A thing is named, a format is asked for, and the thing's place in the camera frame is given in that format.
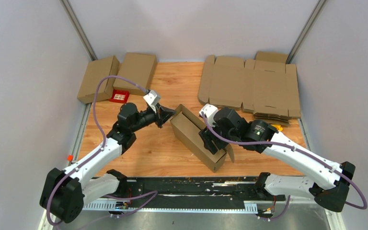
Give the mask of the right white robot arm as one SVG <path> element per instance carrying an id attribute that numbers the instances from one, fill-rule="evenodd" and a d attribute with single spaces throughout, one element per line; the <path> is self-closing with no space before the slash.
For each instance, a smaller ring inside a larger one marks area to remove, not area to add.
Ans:
<path id="1" fill-rule="evenodd" d="M 292 195 L 314 200 L 321 207 L 341 212 L 347 204 L 355 165 L 327 160 L 295 143 L 263 120 L 246 121 L 235 110 L 206 104 L 200 111 L 206 127 L 199 132 L 204 147 L 216 153 L 235 144 L 285 162 L 303 176 L 260 173 L 254 186 L 257 198 Z"/>

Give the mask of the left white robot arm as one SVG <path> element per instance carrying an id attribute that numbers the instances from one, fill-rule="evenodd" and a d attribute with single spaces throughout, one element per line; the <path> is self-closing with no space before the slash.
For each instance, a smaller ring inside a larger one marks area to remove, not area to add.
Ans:
<path id="1" fill-rule="evenodd" d="M 175 110 L 156 104 L 138 111 L 134 103 L 121 106 L 117 121 L 104 141 L 78 162 L 63 170 L 53 168 L 46 176 L 39 205 L 65 223 L 72 222 L 83 207 L 108 194 L 122 198 L 127 194 L 125 176 L 109 170 L 102 177 L 94 176 L 110 161 L 124 154 L 136 141 L 135 132 L 156 124 L 161 128 Z"/>

